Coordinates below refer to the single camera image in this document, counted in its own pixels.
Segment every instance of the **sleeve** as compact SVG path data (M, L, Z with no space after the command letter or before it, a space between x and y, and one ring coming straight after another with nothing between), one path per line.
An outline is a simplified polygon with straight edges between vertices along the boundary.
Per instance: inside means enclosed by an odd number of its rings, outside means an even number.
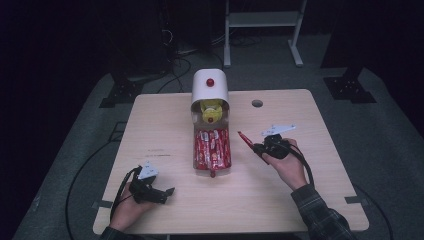
M127 235L111 227L106 227L98 240L144 240L144 238L139 236Z
M312 185L295 190L291 196L308 227L311 239L356 239L346 219L328 208Z

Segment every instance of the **hand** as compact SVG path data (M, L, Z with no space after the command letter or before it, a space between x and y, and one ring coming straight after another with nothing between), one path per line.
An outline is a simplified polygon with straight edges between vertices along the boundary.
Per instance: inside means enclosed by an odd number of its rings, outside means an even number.
M131 183L127 183L125 185L124 192L120 199L122 202L116 207L113 218L109 224L109 227L121 232L135 223L143 213L157 205L157 203L152 202L137 203L128 190L130 184Z
M286 139L291 145L297 147L296 140ZM283 159L277 159L263 153L262 158L277 170L280 178L294 191L307 184L302 163L293 154L289 153Z

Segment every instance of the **red button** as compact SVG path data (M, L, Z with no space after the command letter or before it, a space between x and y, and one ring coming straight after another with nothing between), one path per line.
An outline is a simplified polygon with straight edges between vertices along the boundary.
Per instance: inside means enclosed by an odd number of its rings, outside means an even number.
M214 84L215 84L215 81L212 78L209 78L208 80L206 80L206 85L208 87L213 87Z

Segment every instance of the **dark background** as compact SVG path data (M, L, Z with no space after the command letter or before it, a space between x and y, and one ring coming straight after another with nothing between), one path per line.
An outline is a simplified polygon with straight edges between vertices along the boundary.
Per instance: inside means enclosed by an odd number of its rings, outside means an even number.
M5 239L13 236L87 96L111 67L129 66L140 74L168 71L164 60L172 58L173 48L163 47L166 37L160 27L173 30L176 40L202 48L224 32L223 0L120 2L121 8L82 0L1 2L0 189ZM284 2L234 0L231 6L240 11L297 7L296 1ZM131 4L138 8L128 8ZM128 24L134 19L126 16L137 10L143 21ZM323 67L346 67L359 59L383 79L422 135L423 10L418 0L309 1L301 30L333 33ZM196 29L193 24L198 24L197 36L189 30ZM255 31L241 32L259 34ZM132 42L138 38L144 41Z

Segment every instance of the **small circle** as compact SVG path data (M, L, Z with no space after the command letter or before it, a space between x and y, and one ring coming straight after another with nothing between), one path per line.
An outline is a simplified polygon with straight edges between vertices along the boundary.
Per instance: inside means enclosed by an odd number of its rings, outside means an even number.
M260 108L264 105L264 103L261 100L255 99L252 101L252 106Z
M214 84L215 84L215 81L212 78L209 78L208 80L206 80L206 85L208 87L213 87Z

